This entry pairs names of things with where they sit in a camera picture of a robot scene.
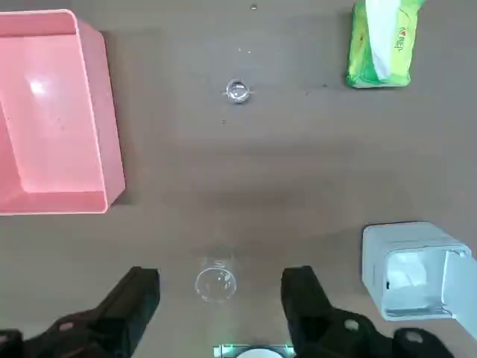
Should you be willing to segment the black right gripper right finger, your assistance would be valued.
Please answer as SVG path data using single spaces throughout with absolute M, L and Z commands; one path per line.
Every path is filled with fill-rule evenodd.
M 311 266 L 286 268 L 281 302 L 296 357 L 452 357 L 434 334 L 414 327 L 382 335 L 364 315 L 334 307 Z

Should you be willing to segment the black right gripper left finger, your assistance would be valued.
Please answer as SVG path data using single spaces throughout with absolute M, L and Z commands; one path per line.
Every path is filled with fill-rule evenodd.
M 96 307 L 65 315 L 25 339 L 17 329 L 1 331 L 2 357 L 131 357 L 159 306 L 156 268 L 135 266 Z

